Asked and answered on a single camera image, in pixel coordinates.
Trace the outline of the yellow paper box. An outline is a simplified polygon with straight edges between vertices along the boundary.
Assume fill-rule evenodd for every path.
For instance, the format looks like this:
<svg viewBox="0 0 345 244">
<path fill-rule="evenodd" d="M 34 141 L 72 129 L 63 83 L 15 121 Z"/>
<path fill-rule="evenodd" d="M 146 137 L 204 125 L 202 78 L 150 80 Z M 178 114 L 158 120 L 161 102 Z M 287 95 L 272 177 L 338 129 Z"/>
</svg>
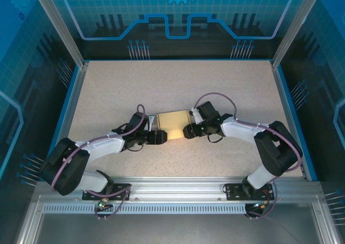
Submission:
<svg viewBox="0 0 345 244">
<path fill-rule="evenodd" d="M 159 130 L 167 133 L 168 140 L 176 140 L 184 138 L 183 129 L 191 120 L 187 110 L 180 110 L 158 114 L 157 122 Z"/>
</svg>

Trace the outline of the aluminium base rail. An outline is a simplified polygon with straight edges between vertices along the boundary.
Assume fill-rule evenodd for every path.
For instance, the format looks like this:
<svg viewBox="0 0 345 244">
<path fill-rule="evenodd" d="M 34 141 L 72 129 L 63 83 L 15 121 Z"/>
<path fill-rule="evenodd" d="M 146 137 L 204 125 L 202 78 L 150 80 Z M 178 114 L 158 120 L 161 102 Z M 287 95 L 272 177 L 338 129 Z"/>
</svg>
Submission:
<svg viewBox="0 0 345 244">
<path fill-rule="evenodd" d="M 242 177 L 115 177 L 131 184 L 132 203 L 225 203 L 223 185 L 241 183 Z M 325 201 L 321 184 L 302 177 L 275 180 L 278 204 Z"/>
</svg>

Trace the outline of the aluminium frame post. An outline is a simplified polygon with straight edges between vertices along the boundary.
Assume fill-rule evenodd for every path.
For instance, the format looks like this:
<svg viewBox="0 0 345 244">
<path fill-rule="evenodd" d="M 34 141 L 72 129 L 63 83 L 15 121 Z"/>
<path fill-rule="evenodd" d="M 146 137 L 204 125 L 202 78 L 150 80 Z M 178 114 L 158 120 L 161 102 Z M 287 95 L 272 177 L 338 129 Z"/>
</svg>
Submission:
<svg viewBox="0 0 345 244">
<path fill-rule="evenodd" d="M 44 9 L 45 13 L 49 17 L 52 25 L 54 26 L 55 30 L 59 34 L 61 40 L 63 41 L 66 49 L 68 50 L 69 54 L 71 55 L 75 64 L 84 69 L 85 67 L 85 60 L 82 57 L 70 31 L 68 30 L 60 12 L 58 11 L 55 3 L 53 0 L 38 0 Z"/>
<path fill-rule="evenodd" d="M 307 16 L 309 15 L 312 7 L 314 6 L 316 0 L 303 0 L 298 11 L 296 12 L 287 32 L 285 33 L 278 49 L 271 61 L 271 66 L 273 69 L 277 69 L 280 65 L 282 59 L 287 53 L 289 47 L 291 46 L 293 40 L 298 34 L 300 28 L 304 24 Z"/>
</svg>

